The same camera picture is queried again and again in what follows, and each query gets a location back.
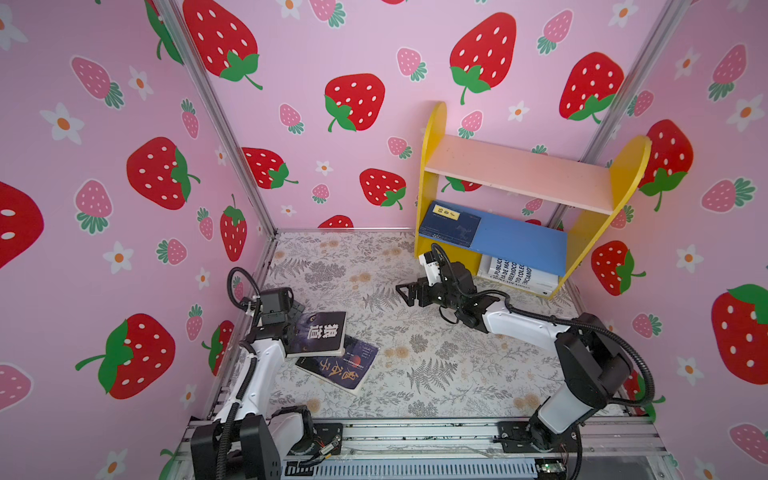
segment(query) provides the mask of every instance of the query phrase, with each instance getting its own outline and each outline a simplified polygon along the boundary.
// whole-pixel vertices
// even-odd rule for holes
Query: white arm segment
[[[555,325],[510,313],[501,300],[488,307],[482,316],[482,321],[490,333],[513,336],[552,352],[555,351],[554,341],[557,339],[557,334],[568,329],[565,325]]]

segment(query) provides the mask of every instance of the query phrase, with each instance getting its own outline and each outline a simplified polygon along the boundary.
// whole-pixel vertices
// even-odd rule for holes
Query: pink wall
[[[689,480],[768,477],[768,120],[765,102],[759,105],[768,85],[765,18],[764,2],[710,0],[690,7],[641,89],[652,92],[652,104],[624,117],[600,162],[657,122],[672,121],[682,132],[673,134],[667,122],[664,130],[653,129],[648,171],[653,180],[659,167],[672,170],[676,179],[682,176],[679,185],[669,175],[667,182],[647,183],[629,202],[631,222],[609,229],[598,243],[623,242],[635,271],[647,275],[612,296],[593,270],[599,252],[574,275],[588,310],[648,361],[657,397],[666,399],[654,405],[656,427]],[[718,68],[734,45],[745,46],[746,70],[741,47]],[[721,90],[718,85],[731,81],[725,98],[708,98],[711,85]],[[654,185],[666,190],[658,211]],[[750,284],[758,287],[737,288]],[[661,323],[658,335],[644,330],[651,315]],[[745,424],[753,425],[744,427],[748,434],[733,429]]]
[[[258,154],[265,154],[267,157],[263,158],[269,161],[274,159],[276,162],[272,165],[284,162],[290,172],[287,181],[277,182],[278,187],[264,172],[256,173],[257,179],[261,177],[266,181],[264,187],[272,187],[260,190],[260,194],[274,223],[282,228],[315,228],[335,215],[347,216],[355,227],[413,227],[422,129],[437,101],[448,102],[450,134],[457,135],[462,119],[480,111],[482,125],[474,132],[474,139],[529,150],[544,145],[548,154],[579,158],[598,126],[592,118],[573,121],[561,116],[561,103],[563,110],[568,110],[568,116],[581,102],[579,92],[593,93],[587,80],[583,86],[579,85],[578,92],[569,90],[568,97],[562,100],[566,84],[568,87],[574,84],[568,80],[571,70],[592,52],[602,52],[621,70],[628,71],[664,4],[661,0],[638,0],[637,5],[632,1],[616,3],[614,0],[578,5],[563,2],[508,5],[471,0],[390,5],[395,2],[293,0],[281,5],[272,1],[221,0],[220,6],[215,7],[217,17],[213,18],[208,10],[216,3],[210,0],[178,2],[184,5],[187,24],[197,39],[204,64],[209,66],[210,82],[238,141],[244,147],[266,150]],[[550,19],[558,17],[566,8],[572,15],[562,15],[552,23],[551,29],[545,29]],[[514,17],[515,34],[511,33],[509,15],[499,17],[500,11]],[[332,12],[343,12],[344,16],[338,13],[331,16]],[[497,16],[485,24],[485,27],[493,24],[485,33],[485,39],[476,41],[476,34],[481,35],[482,30],[468,34],[495,14]],[[231,22],[238,30],[232,30]],[[564,38],[563,25],[568,26]],[[498,37],[494,37],[495,26],[500,28]],[[505,32],[510,32],[506,35],[508,41],[502,43]],[[556,48],[547,55],[541,55],[538,49],[539,39],[546,39],[543,33],[556,41]],[[465,35],[467,38],[459,43]],[[472,50],[475,47],[478,48],[476,62],[474,57],[470,58],[475,55]],[[218,48],[222,48],[224,55],[218,53]],[[258,69],[254,71],[255,58],[250,60],[253,65],[247,66],[233,67],[227,61],[230,69],[222,74],[226,53],[231,48],[240,58],[257,53]],[[467,61],[459,55],[461,50],[469,52],[465,52]],[[481,65],[484,71],[479,80],[486,81],[491,90],[477,94],[467,91],[465,104],[460,105],[463,87],[452,77],[451,58],[456,63],[453,66],[459,66],[459,76],[466,65]],[[420,75],[423,71],[415,70],[420,62],[425,63],[424,78]],[[584,66],[591,68],[588,64],[596,63],[590,58],[585,65],[580,64],[578,70]],[[607,61],[603,61],[601,74],[594,78],[598,83],[594,93],[599,98],[610,92],[609,84],[615,93],[620,83],[607,76],[609,71],[616,70],[608,66]],[[505,68],[508,68],[506,76],[503,75]],[[384,94],[373,91],[366,97],[354,91],[349,95],[342,94],[342,90],[336,93],[339,85],[332,80],[354,74],[375,75],[380,83],[374,81],[372,87],[380,90],[382,84]],[[263,90],[255,88],[248,78]],[[356,80],[364,82],[360,78],[348,78],[341,83],[351,85]],[[459,81],[468,84],[465,79]],[[357,123],[359,131],[345,130],[337,121],[332,132],[328,132],[334,117],[326,111],[325,93],[331,93],[332,107],[334,101],[354,104],[349,116],[353,121],[359,122],[358,115],[364,115],[364,123]],[[380,110],[363,108],[369,101]],[[290,108],[281,110],[284,104]],[[514,117],[518,107],[521,121]],[[367,116],[368,111],[375,121]],[[602,118],[606,112],[600,111],[596,116]],[[299,121],[303,130],[292,128],[292,133],[290,127]],[[393,141],[390,149],[392,137],[405,143]],[[405,152],[400,155],[406,145],[412,151],[410,157]],[[333,169],[325,170],[327,175],[323,175],[321,168],[325,162]],[[398,175],[405,181],[406,192],[400,200],[402,210],[398,204],[380,207],[366,200],[359,175],[369,168]],[[442,186],[449,184],[445,179],[441,182]],[[320,184],[327,186],[329,196],[326,202],[317,203],[313,189]],[[511,197],[488,187],[461,192],[449,186],[442,197],[519,218],[524,217],[522,209],[531,200]],[[525,218],[546,223],[553,209],[554,204],[545,202]]]
[[[175,450],[190,416],[205,414],[214,376],[200,343],[210,344],[221,322],[237,318],[224,291],[227,272],[255,268],[266,236],[231,164],[217,161],[219,137],[185,67],[166,48],[157,58],[159,38],[144,2],[39,4],[0,5],[0,477],[157,478],[170,458],[161,451]],[[103,68],[75,62],[95,96],[73,72],[75,55]],[[119,110],[105,100],[105,75],[104,84],[122,93],[116,98],[123,104],[113,104]],[[196,111],[196,119],[184,115],[191,136],[185,98]],[[170,140],[128,160],[156,137]],[[174,145],[200,178],[191,181],[187,202],[173,198],[184,182],[167,174],[178,159],[163,162]],[[138,191],[132,177],[141,177]],[[95,197],[86,204],[76,199],[84,185]],[[148,200],[149,192],[180,208]],[[231,194],[247,222],[237,262],[220,235]],[[212,219],[204,226],[212,228],[205,230],[210,240],[200,230],[200,207]],[[158,261],[163,239],[184,245],[178,265],[175,242],[169,262]],[[194,305],[203,310],[202,325],[190,341]],[[75,369],[105,348],[110,357]],[[182,401],[187,389],[194,392]]]

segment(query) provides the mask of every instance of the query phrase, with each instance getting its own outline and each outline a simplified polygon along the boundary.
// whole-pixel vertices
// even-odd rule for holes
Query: yellow shelf side panel
[[[431,238],[424,238],[419,236],[419,226],[424,220],[424,216],[429,209],[429,205],[437,199],[438,180],[440,176],[428,171],[424,171],[429,158],[435,153],[435,149],[440,144],[440,141],[445,136],[445,122],[448,116],[448,109],[445,106],[445,102],[440,102],[432,110],[432,115],[429,117],[427,128],[424,132],[424,142],[422,143],[422,164],[419,170],[419,208],[416,210],[416,243],[414,248],[414,255],[418,258],[424,252],[429,252],[433,243],[440,245],[443,250],[448,254],[448,257],[452,262],[464,263],[464,266],[472,272],[473,275],[477,274],[480,267],[480,259],[482,255],[470,250],[465,250],[460,247],[454,247],[447,243],[438,242]]]

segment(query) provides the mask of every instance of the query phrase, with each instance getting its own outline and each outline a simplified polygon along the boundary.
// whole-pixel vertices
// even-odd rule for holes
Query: blue shelf
[[[422,233],[419,233],[419,236],[565,276],[567,233],[442,200],[439,203],[458,212],[467,212],[482,218],[472,245],[467,248]]]

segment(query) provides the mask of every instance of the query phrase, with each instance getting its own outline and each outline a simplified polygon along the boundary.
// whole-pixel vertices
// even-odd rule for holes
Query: wire
[[[445,250],[443,250],[442,247],[437,243],[433,243],[432,254],[438,257],[441,257],[445,261],[445,265],[448,266],[448,270],[451,273],[451,277],[455,280],[455,275],[453,273],[453,266],[451,265],[451,260],[448,258],[448,255],[445,253]],[[608,403],[615,403],[617,405],[623,405],[628,407],[642,407],[642,406],[648,405],[654,399],[654,395],[656,393],[656,386],[654,384],[654,377],[650,373],[650,368],[648,367],[648,364],[645,362],[643,357],[640,356],[639,353],[637,353],[637,350],[632,348],[632,345],[630,345],[629,342],[627,342],[627,340],[611,332],[609,329],[605,329],[600,326],[588,325],[586,323],[579,322],[576,319],[561,319],[561,318],[557,318],[554,315],[546,316],[546,315],[541,315],[540,313],[533,313],[533,312],[528,312],[527,310],[514,308],[512,306],[511,297],[509,296],[509,293],[502,292],[501,290],[483,290],[477,293],[466,293],[462,290],[461,285],[459,285],[458,282],[456,282],[456,288],[460,294],[462,294],[463,296],[467,296],[470,299],[477,298],[479,296],[484,296],[484,295],[501,296],[504,298],[504,304],[510,313],[517,313],[518,315],[523,315],[532,319],[541,320],[542,322],[554,323],[555,325],[575,326],[580,329],[591,330],[592,332],[595,332],[599,335],[606,336],[607,338],[616,342],[616,344],[618,344],[630,357],[632,357],[635,365],[637,365],[637,369],[640,370],[640,374],[643,376],[643,380],[645,380],[645,394],[643,395],[643,398],[636,399],[636,400],[626,400],[620,397],[611,397],[608,400]]]

